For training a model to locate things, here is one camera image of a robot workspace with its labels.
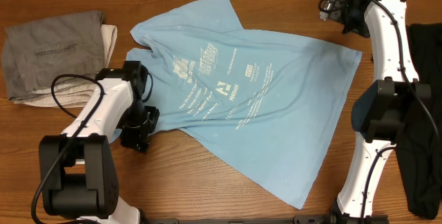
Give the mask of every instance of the black fabric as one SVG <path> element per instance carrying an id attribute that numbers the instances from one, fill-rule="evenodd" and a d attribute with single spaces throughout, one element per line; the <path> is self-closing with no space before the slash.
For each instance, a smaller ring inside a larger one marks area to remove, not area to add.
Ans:
<path id="1" fill-rule="evenodd" d="M 420 83 L 431 86 L 430 112 L 442 133 L 442 24 L 412 24 L 407 31 L 413 65 Z M 431 122 L 423 111 L 407 128 L 397 148 L 409 211 L 422 218 L 436 218 L 441 201 L 442 159 Z"/>

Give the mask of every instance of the folded gray cloth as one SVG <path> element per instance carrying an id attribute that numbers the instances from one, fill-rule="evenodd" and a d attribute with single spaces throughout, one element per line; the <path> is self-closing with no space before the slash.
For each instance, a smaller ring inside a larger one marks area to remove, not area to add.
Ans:
<path id="1" fill-rule="evenodd" d="M 2 68 L 9 100 L 33 98 L 64 73 L 85 75 L 104 67 L 101 25 L 94 10 L 6 28 Z"/>

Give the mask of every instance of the wooden table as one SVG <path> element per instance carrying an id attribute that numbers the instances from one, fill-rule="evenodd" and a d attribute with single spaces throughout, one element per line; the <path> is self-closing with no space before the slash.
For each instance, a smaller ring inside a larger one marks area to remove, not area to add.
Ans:
<path id="1" fill-rule="evenodd" d="M 105 12 L 105 22 L 118 26 L 110 66 L 119 68 L 137 46 L 129 31 L 137 23 L 194 0 L 0 0 L 0 29 L 82 10 Z M 149 218 L 278 218 L 324 214 L 344 185 L 355 135 L 350 124 L 354 101 L 372 83 L 369 39 L 341 35 L 342 26 L 318 20 L 318 0 L 231 0 L 242 25 L 324 39 L 364 52 L 320 173 L 302 210 L 285 204 L 208 152 L 181 131 L 151 138 L 147 154 L 119 144 L 112 152 L 120 196 L 141 207 Z M 408 0 L 407 23 L 442 21 L 439 0 Z M 6 34 L 0 33 L 0 44 Z M 57 135 L 73 120 L 59 109 L 16 105 L 6 99 L 0 77 L 0 223 L 32 223 L 30 202 L 39 183 L 38 145 L 44 135 Z M 47 216 L 39 205 L 38 215 Z M 375 214 L 388 214 L 391 223 L 426 223 L 407 210 L 401 176 L 392 154 L 374 201 Z M 434 223 L 442 223 L 440 216 Z"/>

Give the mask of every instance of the blue cloth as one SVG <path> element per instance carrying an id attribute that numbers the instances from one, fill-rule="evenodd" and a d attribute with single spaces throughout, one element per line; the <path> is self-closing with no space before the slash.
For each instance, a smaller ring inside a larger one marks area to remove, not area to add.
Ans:
<path id="1" fill-rule="evenodd" d="M 300 209 L 317 177 L 361 52 L 243 30 L 229 0 L 199 0 L 140 23 L 127 60 L 153 76 L 156 131 L 181 129 Z"/>

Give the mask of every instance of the folded white cloth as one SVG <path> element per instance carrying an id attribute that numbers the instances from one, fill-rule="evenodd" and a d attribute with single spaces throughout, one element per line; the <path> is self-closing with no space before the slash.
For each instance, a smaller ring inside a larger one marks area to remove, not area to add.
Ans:
<path id="1" fill-rule="evenodd" d="M 117 41 L 117 26 L 102 25 L 102 36 L 104 43 L 104 67 L 107 68 L 111 61 L 115 42 Z M 58 101 L 65 108 L 83 107 L 89 101 L 95 89 L 95 84 L 78 78 L 64 80 L 55 85 L 55 95 Z M 27 104 L 30 106 L 55 107 L 54 99 L 50 93 L 50 88 L 42 88 L 30 92 L 36 97 L 26 100 L 16 100 L 17 104 Z"/>

